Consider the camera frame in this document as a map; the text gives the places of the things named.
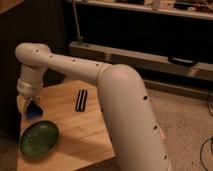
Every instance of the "green bowl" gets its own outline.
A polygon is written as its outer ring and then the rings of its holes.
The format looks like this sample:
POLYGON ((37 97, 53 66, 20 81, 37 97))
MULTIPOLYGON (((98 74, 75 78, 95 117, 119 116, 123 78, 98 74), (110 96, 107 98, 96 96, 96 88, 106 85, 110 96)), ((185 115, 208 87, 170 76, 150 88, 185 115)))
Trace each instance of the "green bowl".
POLYGON ((28 158, 36 159, 49 154, 56 145, 58 127, 50 121, 39 121, 28 127, 20 139, 20 151, 28 158))

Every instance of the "wooden tabletop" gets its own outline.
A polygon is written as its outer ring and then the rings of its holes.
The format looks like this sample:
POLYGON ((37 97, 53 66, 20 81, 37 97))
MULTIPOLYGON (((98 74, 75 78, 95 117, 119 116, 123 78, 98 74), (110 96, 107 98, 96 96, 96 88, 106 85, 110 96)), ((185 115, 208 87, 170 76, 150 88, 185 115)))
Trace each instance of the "wooden tabletop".
MULTIPOLYGON (((44 88, 44 115, 40 120, 56 123, 60 131, 54 150, 45 158, 26 160, 18 154, 18 171, 71 171, 114 157, 99 109, 96 87, 72 81, 44 88), (79 89, 88 90, 85 112, 76 112, 79 89)), ((22 119, 21 131, 38 119, 22 119)))
POLYGON ((22 3, 24 0, 0 0, 0 14, 22 3))

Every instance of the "cable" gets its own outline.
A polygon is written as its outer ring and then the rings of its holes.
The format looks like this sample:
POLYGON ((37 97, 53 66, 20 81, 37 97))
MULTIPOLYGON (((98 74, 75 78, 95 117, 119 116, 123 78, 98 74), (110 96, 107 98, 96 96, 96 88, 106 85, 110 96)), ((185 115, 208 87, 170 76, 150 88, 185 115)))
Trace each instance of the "cable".
MULTIPOLYGON (((213 113, 211 112, 211 108, 210 108, 210 104, 209 104, 210 95, 211 95, 211 91, 208 92, 207 99, 206 99, 206 104, 207 104, 207 108, 208 108, 209 114, 213 118, 213 113)), ((213 155, 213 136, 208 138, 207 140, 205 140, 203 142, 203 144, 201 145, 201 148, 200 148, 200 162, 201 162, 201 165, 203 166, 203 168, 205 169, 205 171, 208 171, 208 169, 207 169, 207 167, 205 166, 205 164, 203 162, 202 153, 203 153, 203 148, 204 148, 205 144, 207 142, 209 142, 209 141, 211 143, 211 153, 213 155)))
POLYGON ((212 152, 212 154, 213 154, 213 137, 208 138, 207 140, 205 140, 205 141, 203 142, 203 144, 201 145, 201 148, 200 148, 200 162, 201 162, 201 165, 203 166, 203 168, 205 169, 205 171, 209 171, 209 170, 207 169, 207 167, 206 167, 205 164, 203 163, 203 156, 202 156, 202 154, 203 154, 203 148, 204 148, 205 144, 206 144, 207 142, 209 142, 209 141, 211 141, 211 152, 212 152))
POLYGON ((211 111, 211 107, 210 107, 210 104, 209 104, 210 95, 211 95, 211 91, 208 92, 207 99, 206 99, 206 105, 207 105, 209 114, 210 114, 211 117, 213 118, 213 113, 212 113, 212 111, 211 111))

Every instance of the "speckled floor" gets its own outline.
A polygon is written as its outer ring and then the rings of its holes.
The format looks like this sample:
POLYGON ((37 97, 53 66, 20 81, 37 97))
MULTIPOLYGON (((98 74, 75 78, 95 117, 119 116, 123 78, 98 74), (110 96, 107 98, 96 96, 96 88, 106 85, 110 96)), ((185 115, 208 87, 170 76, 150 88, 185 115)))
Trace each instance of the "speckled floor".
MULTIPOLYGON (((213 118, 206 101, 149 90, 157 120, 166 134, 165 144, 173 171, 204 171, 200 164, 202 143, 213 136, 213 118)), ((0 171, 16 170, 17 144, 0 136, 0 171)), ((213 171, 210 143, 204 146, 203 161, 213 171)), ((103 161, 81 171, 118 171, 116 159, 103 161)))

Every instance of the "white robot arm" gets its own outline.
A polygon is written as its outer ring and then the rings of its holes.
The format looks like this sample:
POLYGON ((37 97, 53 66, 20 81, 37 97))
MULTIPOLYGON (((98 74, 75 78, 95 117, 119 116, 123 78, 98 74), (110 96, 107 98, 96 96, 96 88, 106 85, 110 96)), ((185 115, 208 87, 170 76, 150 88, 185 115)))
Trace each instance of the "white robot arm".
POLYGON ((171 171, 146 88, 134 69, 53 54, 43 44, 20 44, 16 57, 23 63, 17 85, 19 96, 28 100, 39 96, 47 68, 96 85, 109 137, 122 170, 171 171))

